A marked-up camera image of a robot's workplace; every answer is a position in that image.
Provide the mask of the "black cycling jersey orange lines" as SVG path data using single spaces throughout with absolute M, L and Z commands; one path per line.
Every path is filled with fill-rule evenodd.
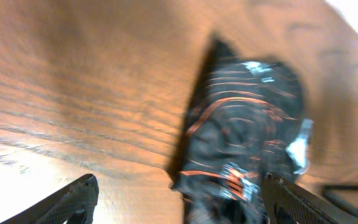
M 185 223 L 268 223 L 269 172 L 294 182 L 303 166 L 288 147 L 307 121 L 299 76 L 272 58 L 247 60 L 213 37 L 185 114 L 172 189 Z

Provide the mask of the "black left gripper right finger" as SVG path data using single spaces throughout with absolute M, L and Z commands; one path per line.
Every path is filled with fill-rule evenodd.
M 358 224 L 357 211 L 342 210 L 274 173 L 265 176 L 261 194 L 270 224 Z

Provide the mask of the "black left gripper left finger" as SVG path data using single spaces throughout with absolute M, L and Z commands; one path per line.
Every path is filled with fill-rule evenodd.
M 92 224 L 98 196 L 96 176 L 85 174 L 1 224 Z

